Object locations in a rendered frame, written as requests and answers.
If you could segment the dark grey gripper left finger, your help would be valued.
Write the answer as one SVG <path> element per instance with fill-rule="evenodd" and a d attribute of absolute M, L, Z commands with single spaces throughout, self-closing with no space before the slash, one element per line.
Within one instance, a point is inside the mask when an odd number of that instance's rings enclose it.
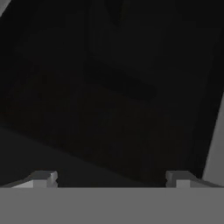
<path fill-rule="evenodd" d="M 57 188 L 56 171 L 34 171 L 28 177 L 3 185 L 3 188 Z"/>

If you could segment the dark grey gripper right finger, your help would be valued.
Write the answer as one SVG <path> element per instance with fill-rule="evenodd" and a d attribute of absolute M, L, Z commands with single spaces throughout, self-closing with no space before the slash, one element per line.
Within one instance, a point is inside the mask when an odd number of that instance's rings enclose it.
<path fill-rule="evenodd" d="M 168 188 L 221 188 L 220 185 L 196 178 L 189 171 L 167 171 L 165 177 Z"/>

